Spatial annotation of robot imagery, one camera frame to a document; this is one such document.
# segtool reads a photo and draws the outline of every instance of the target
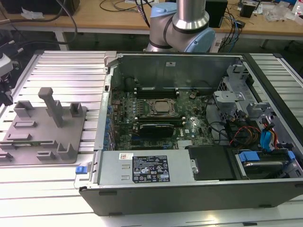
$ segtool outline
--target power supply label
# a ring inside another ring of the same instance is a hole
[[[169,181],[169,164],[167,161],[167,156],[133,157],[134,183],[156,183]]]

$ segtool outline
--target wire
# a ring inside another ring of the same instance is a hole
[[[67,41],[67,42],[58,42],[58,41],[40,41],[40,40],[37,40],[37,41],[28,41],[28,42],[25,42],[25,43],[20,43],[20,45],[23,47],[25,45],[29,45],[29,44],[34,44],[34,43],[42,43],[42,44],[59,44],[59,45],[66,45],[66,44],[70,44],[72,43],[73,41],[76,40],[77,38],[77,35],[78,35],[78,28],[77,28],[77,24],[74,20],[74,18],[72,17],[71,13],[69,12],[69,10],[65,7],[65,2],[66,0],[64,0],[64,2],[60,2],[60,0],[56,0],[56,2],[61,6],[61,10],[59,12],[59,14],[62,14],[62,10],[64,10],[66,12],[66,14],[70,17],[72,23],[74,24],[74,27],[75,27],[75,31],[74,31],[74,36],[71,40]]]
[[[120,7],[118,7],[117,5],[119,4],[119,3],[121,3],[121,2],[124,2],[124,0],[122,0],[122,1],[119,1],[119,2],[116,2],[116,3],[114,3],[114,1],[112,1],[112,5],[113,5],[113,7],[115,8],[115,9],[117,9],[117,10],[119,10],[119,11],[125,11],[125,8],[120,8]],[[134,7],[132,7],[131,9],[128,9],[128,10],[126,10],[127,12],[138,12],[138,9],[137,9],[137,6],[134,6]]]
[[[223,45],[219,48],[219,50],[221,50],[222,48],[224,48],[226,45],[228,45],[228,44],[231,42],[231,40],[233,39],[234,33],[235,33],[235,29],[234,29],[234,26],[233,26],[233,18],[234,18],[234,17],[233,17],[233,15],[229,12],[228,8],[226,8],[226,9],[227,9],[227,12],[226,12],[226,13],[229,15],[229,17],[226,17],[226,16],[224,16],[224,17],[230,20],[230,23],[231,23],[231,30],[230,30],[230,32],[229,32],[227,38],[224,40]]]
[[[149,5],[149,7],[151,7],[152,8],[152,5],[148,2],[148,0],[144,0],[145,1],[145,3],[147,4],[147,5]]]
[[[147,25],[148,27],[151,27],[151,26],[150,26],[150,23],[148,22],[148,19],[147,19],[147,17],[146,17],[145,11],[144,11],[143,0],[140,0],[140,4],[141,4],[141,10],[142,10],[142,13],[143,13],[143,19],[144,19],[146,25]]]
[[[3,12],[3,10],[2,10],[2,8],[0,7],[0,12],[1,12],[1,14],[4,16],[4,18],[6,19],[6,20],[9,20],[7,17],[6,17],[6,15],[4,14],[4,12]],[[24,40],[27,40],[27,38],[13,25],[13,24],[11,24],[12,25],[12,27],[15,29],[15,31],[16,32],[18,32],[21,36],[22,36],[22,38],[24,39]]]
[[[111,10],[111,9],[106,9],[106,8],[102,7],[102,4],[103,4],[105,1],[107,1],[107,0],[103,0],[103,1],[99,4],[99,7],[100,7],[101,9],[107,11],[107,12],[123,12],[123,11],[128,11],[128,10],[130,10],[130,9],[134,9],[134,8],[137,7],[137,6],[134,6],[134,7],[130,7],[130,8],[127,8],[127,9],[122,9],[122,8],[121,8],[121,9],[118,9],[118,10]]]
[[[209,126],[212,130],[214,130],[214,131],[216,131],[217,133],[219,133],[219,134],[223,135],[224,137],[228,138],[228,136],[227,136],[225,133],[222,133],[221,131],[219,131],[219,130],[217,130],[216,128],[214,128],[214,127],[208,122],[208,120],[207,120],[207,117],[206,117],[206,110],[207,110],[208,103],[209,103],[209,101],[211,100],[212,97],[213,97],[212,95],[209,96],[209,98],[208,98],[208,100],[207,100],[207,102],[206,102],[206,104],[205,104],[205,106],[204,106],[203,116],[204,116],[205,123],[206,123],[206,125]]]
[[[235,46],[236,42],[239,40],[239,36],[240,34],[242,33],[242,28],[241,30],[239,30],[238,26],[237,26],[237,22],[235,20],[235,17],[229,12],[229,9],[227,9],[227,14],[229,15],[229,17],[227,16],[224,16],[225,18],[229,19],[230,20],[230,23],[231,23],[231,30],[230,30],[230,33],[229,35],[227,36],[227,38],[224,40],[222,46],[219,48],[219,50],[221,50],[222,48],[224,48],[225,46],[231,44],[231,48],[229,49],[229,52],[233,49],[233,47]]]

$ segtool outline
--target white label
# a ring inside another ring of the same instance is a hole
[[[172,61],[168,61],[168,62],[166,63],[166,66],[167,66],[167,67],[175,67],[175,66],[176,66],[176,63],[175,63],[175,62],[172,62]]]
[[[133,153],[120,153],[119,159],[126,159],[126,160],[132,160],[134,154]]]
[[[30,147],[31,144],[29,143],[20,143],[20,144],[14,144],[15,147]]]

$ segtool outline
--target blue latch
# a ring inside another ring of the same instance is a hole
[[[241,162],[260,161],[256,151],[243,151],[239,154]]]
[[[295,159],[295,155],[291,150],[289,150],[287,153],[288,153],[288,156],[289,156],[290,160]]]
[[[272,134],[270,131],[262,130],[261,137],[260,137],[260,145],[263,149],[265,149],[267,152],[271,152],[269,148],[269,144],[271,141]]]
[[[87,174],[87,166],[77,166],[76,174]]]

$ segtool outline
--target blue cable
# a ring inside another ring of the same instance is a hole
[[[233,19],[233,21],[234,21],[234,23],[235,23],[235,27],[238,29],[236,20]],[[237,37],[234,39],[234,42],[233,42],[231,48],[229,49],[228,53],[230,53],[230,52],[232,51],[232,49],[233,49],[233,47],[235,46],[236,42],[237,42]]]
[[[238,29],[236,20],[235,20],[234,18],[231,18],[231,17],[227,17],[227,16],[224,16],[224,17],[227,18],[227,19],[233,20],[233,22],[234,22],[234,24],[235,24],[235,32],[236,32],[236,29]],[[237,42],[237,39],[238,39],[237,36],[239,36],[239,35],[236,34],[236,37],[235,37],[234,40],[232,41],[232,46],[231,46],[231,48],[229,49],[228,53],[230,53],[231,50],[233,49],[233,47],[235,46],[235,44],[236,44],[236,42]]]

